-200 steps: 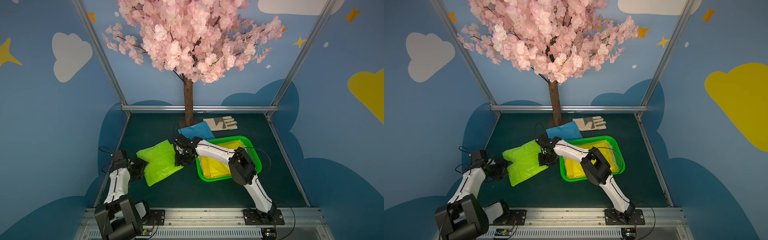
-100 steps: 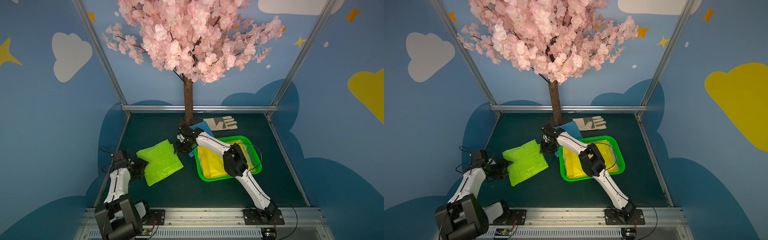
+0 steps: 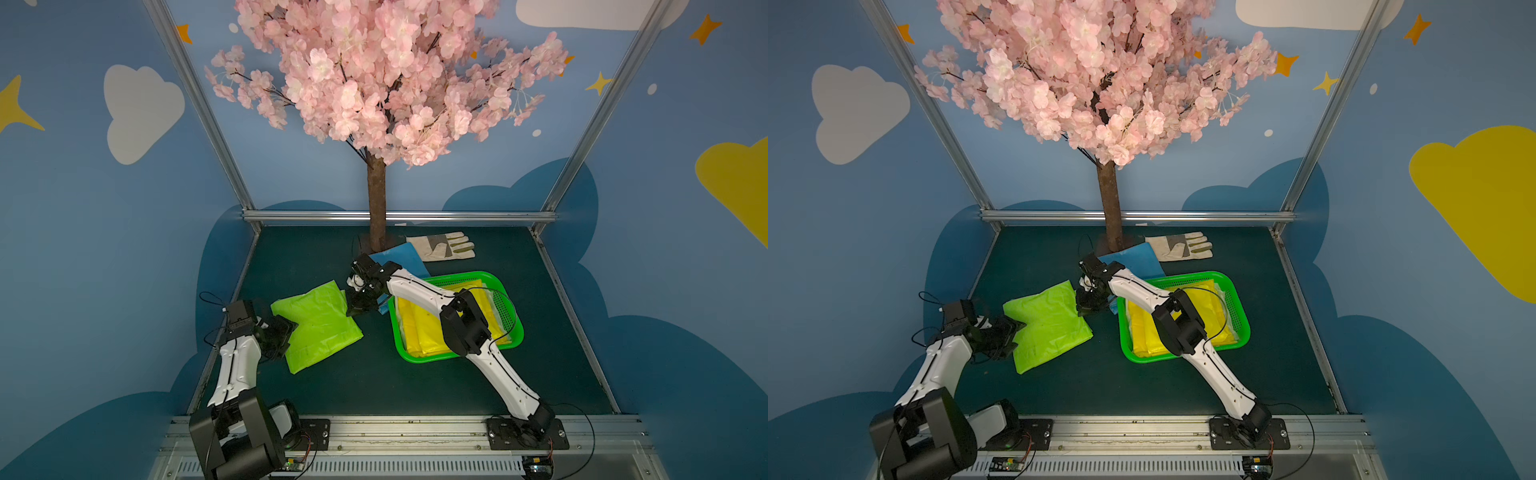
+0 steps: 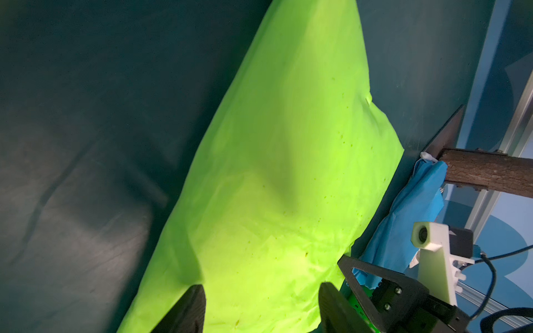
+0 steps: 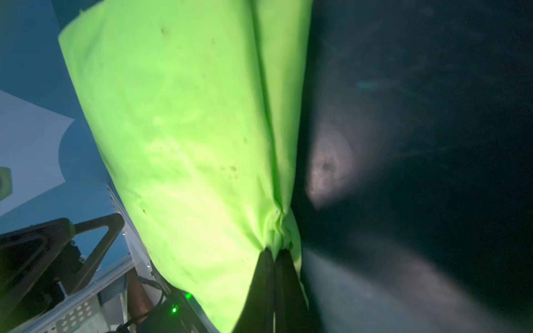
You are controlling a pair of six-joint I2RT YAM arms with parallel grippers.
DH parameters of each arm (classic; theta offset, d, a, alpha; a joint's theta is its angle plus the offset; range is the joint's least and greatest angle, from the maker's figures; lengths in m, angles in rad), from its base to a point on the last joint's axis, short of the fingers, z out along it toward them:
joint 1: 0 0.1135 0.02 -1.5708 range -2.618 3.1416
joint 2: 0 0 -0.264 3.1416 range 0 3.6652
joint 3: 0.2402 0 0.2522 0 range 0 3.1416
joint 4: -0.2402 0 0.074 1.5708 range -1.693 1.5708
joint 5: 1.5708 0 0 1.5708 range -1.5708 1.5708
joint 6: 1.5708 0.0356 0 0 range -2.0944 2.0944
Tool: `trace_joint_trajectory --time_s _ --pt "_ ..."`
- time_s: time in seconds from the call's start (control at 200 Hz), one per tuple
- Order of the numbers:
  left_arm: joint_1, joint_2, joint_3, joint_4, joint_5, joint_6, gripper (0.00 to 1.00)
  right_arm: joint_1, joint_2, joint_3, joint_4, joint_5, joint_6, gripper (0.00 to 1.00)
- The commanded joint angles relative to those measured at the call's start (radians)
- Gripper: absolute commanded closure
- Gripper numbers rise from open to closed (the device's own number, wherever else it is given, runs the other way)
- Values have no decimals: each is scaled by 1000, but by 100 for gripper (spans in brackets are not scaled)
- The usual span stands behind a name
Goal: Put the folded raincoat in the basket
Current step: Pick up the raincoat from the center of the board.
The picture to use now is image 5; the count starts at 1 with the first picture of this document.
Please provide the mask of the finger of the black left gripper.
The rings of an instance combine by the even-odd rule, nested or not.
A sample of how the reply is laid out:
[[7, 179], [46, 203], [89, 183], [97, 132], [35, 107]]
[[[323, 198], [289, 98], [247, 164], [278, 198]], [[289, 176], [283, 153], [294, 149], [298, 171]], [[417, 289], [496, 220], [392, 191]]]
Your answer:
[[2, 234], [1, 320], [28, 321], [88, 286], [123, 227], [114, 213]]

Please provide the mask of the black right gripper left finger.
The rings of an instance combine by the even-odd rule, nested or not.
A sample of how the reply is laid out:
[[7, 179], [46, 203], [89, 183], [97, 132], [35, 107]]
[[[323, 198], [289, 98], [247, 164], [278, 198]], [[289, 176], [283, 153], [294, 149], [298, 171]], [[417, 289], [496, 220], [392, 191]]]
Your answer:
[[248, 296], [233, 332], [273, 333], [275, 286], [273, 255], [266, 248], [258, 257]]

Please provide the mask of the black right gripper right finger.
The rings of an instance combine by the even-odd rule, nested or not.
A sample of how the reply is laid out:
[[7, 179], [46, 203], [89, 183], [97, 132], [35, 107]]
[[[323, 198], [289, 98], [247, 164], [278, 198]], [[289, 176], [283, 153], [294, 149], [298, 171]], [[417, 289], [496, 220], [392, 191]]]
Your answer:
[[288, 250], [281, 250], [276, 258], [275, 282], [276, 332], [316, 332], [315, 320], [308, 309]]

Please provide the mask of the lime green raincoat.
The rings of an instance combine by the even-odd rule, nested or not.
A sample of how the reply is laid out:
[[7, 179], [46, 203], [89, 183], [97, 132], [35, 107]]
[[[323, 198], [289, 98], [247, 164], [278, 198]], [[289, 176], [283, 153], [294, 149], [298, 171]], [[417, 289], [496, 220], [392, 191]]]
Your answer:
[[59, 36], [151, 261], [220, 332], [266, 248], [274, 265], [288, 250], [300, 280], [291, 200], [311, 16], [311, 1], [98, 1]]

